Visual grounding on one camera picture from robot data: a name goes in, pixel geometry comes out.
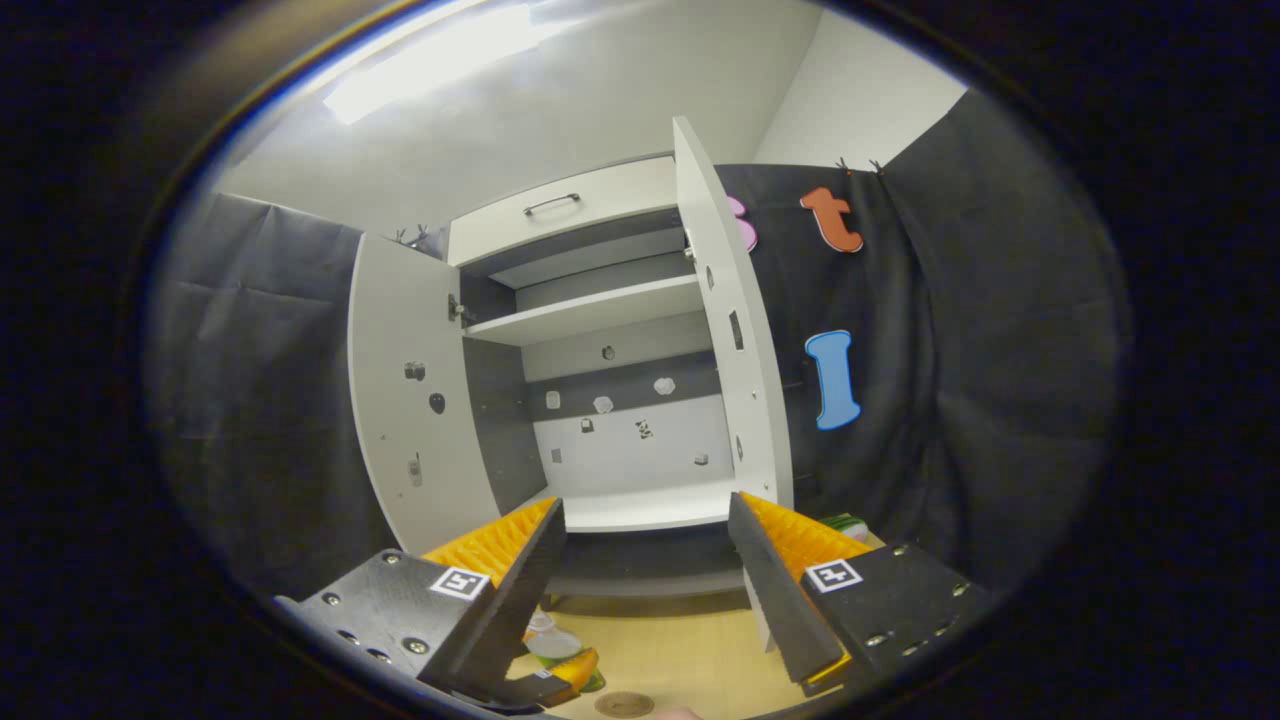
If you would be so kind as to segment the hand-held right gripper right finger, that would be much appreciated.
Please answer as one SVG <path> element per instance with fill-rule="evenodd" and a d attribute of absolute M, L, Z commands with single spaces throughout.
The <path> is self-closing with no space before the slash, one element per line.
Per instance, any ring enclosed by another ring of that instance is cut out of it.
<path fill-rule="evenodd" d="M 873 548 L 744 492 L 727 528 L 768 634 L 805 694 L 888 685 L 991 611 L 991 594 L 910 543 Z"/>

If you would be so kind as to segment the white grey cabinet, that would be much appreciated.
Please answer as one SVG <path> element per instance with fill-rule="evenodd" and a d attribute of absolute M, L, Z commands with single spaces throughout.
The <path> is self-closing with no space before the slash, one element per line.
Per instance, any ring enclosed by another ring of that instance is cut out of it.
<path fill-rule="evenodd" d="M 682 231 L 676 199 L 532 241 L 454 266 L 460 301 L 480 324 L 695 275 Z M 705 309 L 526 347 L 463 337 L 463 360 L 500 507 L 563 500 L 568 539 L 548 603 L 744 589 L 726 527 L 737 489 Z"/>

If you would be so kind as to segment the green label plastic bottle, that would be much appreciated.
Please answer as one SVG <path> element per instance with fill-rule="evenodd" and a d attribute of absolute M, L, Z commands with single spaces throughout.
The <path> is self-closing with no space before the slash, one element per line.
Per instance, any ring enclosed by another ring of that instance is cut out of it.
<path fill-rule="evenodd" d="M 594 693 L 607 687 L 598 651 L 562 628 L 548 612 L 534 611 L 524 644 L 552 676 L 564 680 L 576 692 Z"/>

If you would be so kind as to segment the white cabinet shelf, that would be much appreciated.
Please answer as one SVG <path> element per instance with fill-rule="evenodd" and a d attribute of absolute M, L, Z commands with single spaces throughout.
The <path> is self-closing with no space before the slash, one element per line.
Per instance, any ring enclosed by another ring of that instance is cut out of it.
<path fill-rule="evenodd" d="M 526 347 L 703 309 L 704 302 L 696 277 L 681 275 L 509 314 L 471 325 L 463 336 L 470 340 Z"/>

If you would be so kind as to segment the black backdrop cloth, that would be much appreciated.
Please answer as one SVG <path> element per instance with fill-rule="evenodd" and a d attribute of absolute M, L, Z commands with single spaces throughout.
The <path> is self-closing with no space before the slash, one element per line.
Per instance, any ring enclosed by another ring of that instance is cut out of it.
<path fill-rule="evenodd" d="M 974 91 L 883 177 L 714 167 L 771 324 L 792 509 L 1019 585 L 1091 492 L 1125 395 L 1132 314 L 1091 202 Z M 151 279 L 148 432 L 187 521 L 257 596 L 302 600 L 403 551 L 349 396 L 364 236 L 204 191 Z"/>

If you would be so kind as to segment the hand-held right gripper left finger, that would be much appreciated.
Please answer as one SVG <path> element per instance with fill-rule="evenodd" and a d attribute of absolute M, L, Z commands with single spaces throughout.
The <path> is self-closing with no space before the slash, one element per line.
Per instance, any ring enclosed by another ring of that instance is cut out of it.
<path fill-rule="evenodd" d="M 549 497 L 417 556 L 380 550 L 275 605 L 315 641 L 384 676 L 477 701 L 527 701 L 507 674 L 567 541 Z"/>

